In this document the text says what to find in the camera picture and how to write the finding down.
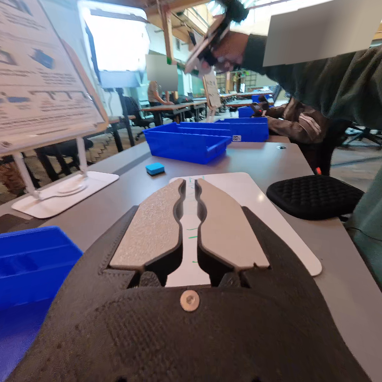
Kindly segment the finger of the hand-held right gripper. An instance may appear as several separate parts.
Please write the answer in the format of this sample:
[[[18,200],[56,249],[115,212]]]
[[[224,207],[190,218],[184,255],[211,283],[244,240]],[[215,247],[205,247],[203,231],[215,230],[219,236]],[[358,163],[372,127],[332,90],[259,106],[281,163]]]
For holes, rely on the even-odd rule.
[[[198,71],[200,75],[205,75],[214,68],[217,60],[212,52],[230,30],[231,21],[230,17],[217,17],[215,19],[203,39],[194,46],[185,63],[185,74]]]

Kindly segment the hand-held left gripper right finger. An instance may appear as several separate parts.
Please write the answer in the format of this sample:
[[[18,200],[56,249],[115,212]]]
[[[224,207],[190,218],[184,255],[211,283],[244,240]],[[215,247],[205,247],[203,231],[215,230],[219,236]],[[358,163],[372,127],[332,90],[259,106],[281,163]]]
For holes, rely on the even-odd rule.
[[[198,265],[212,285],[218,285],[226,273],[270,267],[238,201],[202,178],[195,181],[195,199],[200,220]]]

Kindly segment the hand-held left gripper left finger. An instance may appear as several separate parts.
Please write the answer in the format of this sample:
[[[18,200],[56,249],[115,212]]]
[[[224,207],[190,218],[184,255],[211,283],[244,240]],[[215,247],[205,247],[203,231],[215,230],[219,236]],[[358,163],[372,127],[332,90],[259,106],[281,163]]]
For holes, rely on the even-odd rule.
[[[140,203],[109,266],[111,269],[153,272],[160,284],[183,259],[183,217],[186,181],[176,179]]]

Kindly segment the white whiteboard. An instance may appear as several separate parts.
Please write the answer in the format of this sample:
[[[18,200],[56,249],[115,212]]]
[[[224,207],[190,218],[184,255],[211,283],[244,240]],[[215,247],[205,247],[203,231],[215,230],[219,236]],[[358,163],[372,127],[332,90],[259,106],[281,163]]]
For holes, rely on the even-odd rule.
[[[222,173],[190,175],[181,177],[186,181],[186,197],[183,202],[183,259],[177,270],[166,281],[166,287],[184,287],[207,285],[209,276],[198,265],[197,238],[200,220],[197,216],[194,182],[202,178],[222,189],[241,206],[250,209],[262,222],[276,233],[298,256],[310,275],[318,276],[322,272],[320,260],[313,254],[305,242],[285,220],[279,210],[261,191],[260,187],[247,173]]]

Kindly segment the person's right hand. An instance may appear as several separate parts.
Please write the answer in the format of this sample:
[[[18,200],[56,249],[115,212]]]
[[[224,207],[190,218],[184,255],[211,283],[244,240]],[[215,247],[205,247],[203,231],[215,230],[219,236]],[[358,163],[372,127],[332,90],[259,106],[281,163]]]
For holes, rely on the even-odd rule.
[[[229,31],[212,52],[217,60],[215,69],[224,73],[240,66],[248,40],[249,34]]]

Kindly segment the white standing sign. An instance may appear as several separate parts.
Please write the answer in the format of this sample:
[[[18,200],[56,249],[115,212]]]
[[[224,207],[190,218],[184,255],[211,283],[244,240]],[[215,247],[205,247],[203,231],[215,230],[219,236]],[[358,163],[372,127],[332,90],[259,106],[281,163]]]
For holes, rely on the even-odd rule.
[[[218,93],[217,78],[213,69],[203,76],[203,85],[208,107],[206,122],[212,123],[215,114],[222,106],[220,94]]]

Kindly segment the wooden office table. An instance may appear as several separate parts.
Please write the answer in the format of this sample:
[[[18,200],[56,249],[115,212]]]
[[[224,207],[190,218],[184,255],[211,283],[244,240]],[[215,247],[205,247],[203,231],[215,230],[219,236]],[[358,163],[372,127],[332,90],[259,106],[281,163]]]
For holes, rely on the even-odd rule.
[[[199,111],[200,109],[207,109],[207,100],[206,98],[200,99],[200,100],[193,100],[189,103],[180,103],[180,104],[172,104],[172,105],[161,105],[161,106],[154,106],[154,107],[145,107],[142,108],[141,112],[148,112],[153,114],[158,118],[160,121],[160,124],[163,124],[163,118],[162,114],[165,112],[171,112],[174,116],[180,115],[180,121],[184,122],[185,112],[194,112],[194,121],[199,122],[200,121],[200,115]]]

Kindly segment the blue plastic bin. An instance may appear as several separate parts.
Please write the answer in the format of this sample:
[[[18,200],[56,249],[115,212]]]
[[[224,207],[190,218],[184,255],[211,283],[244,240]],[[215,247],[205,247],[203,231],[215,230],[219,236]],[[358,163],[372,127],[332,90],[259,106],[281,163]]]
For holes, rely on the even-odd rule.
[[[144,131],[151,155],[206,165],[224,155],[232,132],[220,124],[176,122]]]
[[[269,138],[266,117],[226,118],[214,122],[218,128],[230,130],[232,142],[265,142]]]
[[[35,340],[83,252],[56,226],[0,235],[0,380]]]

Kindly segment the black textured wrist pad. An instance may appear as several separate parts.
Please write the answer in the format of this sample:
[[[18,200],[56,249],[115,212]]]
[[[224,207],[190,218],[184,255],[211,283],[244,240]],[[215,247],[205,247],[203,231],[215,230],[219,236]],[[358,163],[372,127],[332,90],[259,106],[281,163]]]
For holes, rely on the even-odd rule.
[[[271,184],[266,196],[284,212],[318,221],[351,214],[364,192],[325,175],[309,175]]]

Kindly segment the black office chair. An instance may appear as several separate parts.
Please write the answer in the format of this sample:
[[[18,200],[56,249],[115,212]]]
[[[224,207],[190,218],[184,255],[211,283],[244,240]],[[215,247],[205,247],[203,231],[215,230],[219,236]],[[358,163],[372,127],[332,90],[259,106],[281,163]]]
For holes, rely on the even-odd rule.
[[[122,114],[125,119],[128,119],[129,116],[134,116],[133,123],[135,126],[144,129],[149,128],[150,124],[154,123],[153,118],[143,118],[141,116],[141,110],[134,98],[125,96],[122,88],[116,88],[116,92],[119,96],[122,106]]]

